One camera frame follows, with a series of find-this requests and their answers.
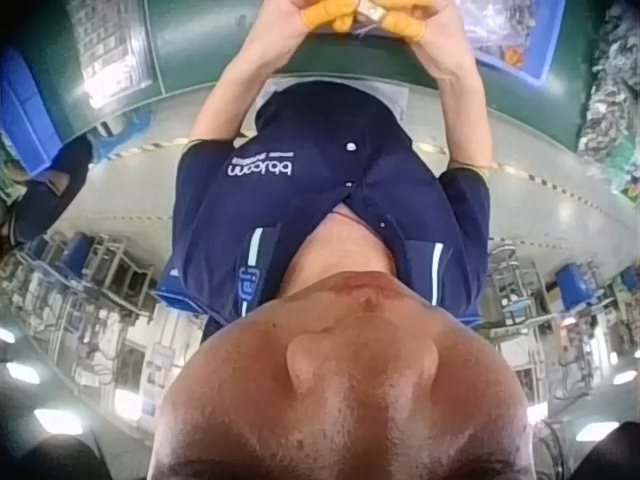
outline skin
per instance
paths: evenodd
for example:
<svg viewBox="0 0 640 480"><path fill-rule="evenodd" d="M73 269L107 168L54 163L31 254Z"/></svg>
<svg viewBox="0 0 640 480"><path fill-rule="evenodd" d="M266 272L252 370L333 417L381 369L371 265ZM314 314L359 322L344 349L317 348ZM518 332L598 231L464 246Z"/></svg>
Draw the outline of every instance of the skin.
<svg viewBox="0 0 640 480"><path fill-rule="evenodd" d="M309 33L313 3L264 0L192 140L237 136ZM484 88L455 4L378 3L398 8L393 33L421 32L410 45L438 82L452 161L484 171L493 155ZM311 17L336 28L348 15L334 7ZM508 365L402 285L384 243L337 205L300 247L279 297L210 338L172 384L150 475L477 480L530 462L526 399Z"/></svg>

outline lip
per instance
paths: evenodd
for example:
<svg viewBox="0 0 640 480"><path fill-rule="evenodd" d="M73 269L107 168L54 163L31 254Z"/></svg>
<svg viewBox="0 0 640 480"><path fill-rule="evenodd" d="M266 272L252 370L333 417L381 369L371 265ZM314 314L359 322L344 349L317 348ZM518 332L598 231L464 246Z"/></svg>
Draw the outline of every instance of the lip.
<svg viewBox="0 0 640 480"><path fill-rule="evenodd" d="M374 290L387 297L406 296L403 286L391 275L382 272L349 272L334 277L328 290L339 294L350 294L362 290Z"/></svg>

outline person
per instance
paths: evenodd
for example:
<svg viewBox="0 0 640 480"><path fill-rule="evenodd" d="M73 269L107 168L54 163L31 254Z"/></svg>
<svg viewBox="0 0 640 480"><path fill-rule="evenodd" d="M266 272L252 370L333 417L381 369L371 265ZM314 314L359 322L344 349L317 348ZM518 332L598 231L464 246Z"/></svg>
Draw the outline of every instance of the person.
<svg viewBox="0 0 640 480"><path fill-rule="evenodd" d="M329 3L309 8L325 23L346 16ZM417 3L387 27L423 25L411 47L442 98L440 178L382 102L328 82L275 93L257 136L234 147L267 78L316 26L305 2L264 0L202 107L177 172L173 259L229 325L168 390L149 478L529 478L519 382L456 319L487 273L483 84L456 4Z"/></svg>
<svg viewBox="0 0 640 480"><path fill-rule="evenodd" d="M86 135L63 145L51 168L29 178L26 172L10 166L2 173L22 183L26 191L21 198L3 208L0 218L0 260L21 245L44 235L71 202L87 180L93 161L93 146Z"/></svg>

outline workbench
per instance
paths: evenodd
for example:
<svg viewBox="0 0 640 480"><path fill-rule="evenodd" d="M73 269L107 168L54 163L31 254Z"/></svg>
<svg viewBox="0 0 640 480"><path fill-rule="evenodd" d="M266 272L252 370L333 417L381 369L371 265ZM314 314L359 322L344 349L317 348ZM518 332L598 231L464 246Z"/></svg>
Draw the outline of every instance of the workbench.
<svg viewBox="0 0 640 480"><path fill-rule="evenodd" d="M31 69L58 134L67 141L116 113L214 83L242 45L261 0L147 1L155 81L97 110L83 89L63 1L45 3L48 6L23 30L16 47ZM591 89L594 39L604 20L602 3L567 1L543 87L481 67L489 106L575 151ZM376 78L435 88L403 42L375 36L312 35L282 73Z"/></svg>

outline blue badge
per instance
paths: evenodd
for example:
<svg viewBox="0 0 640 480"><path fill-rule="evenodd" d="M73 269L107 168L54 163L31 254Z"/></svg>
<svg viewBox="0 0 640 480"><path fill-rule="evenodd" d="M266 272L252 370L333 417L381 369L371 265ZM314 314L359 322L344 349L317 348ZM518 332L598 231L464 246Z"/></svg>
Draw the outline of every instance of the blue badge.
<svg viewBox="0 0 640 480"><path fill-rule="evenodd" d="M245 302L250 302L258 290L260 270L253 267L243 267L238 273L238 297Z"/></svg>

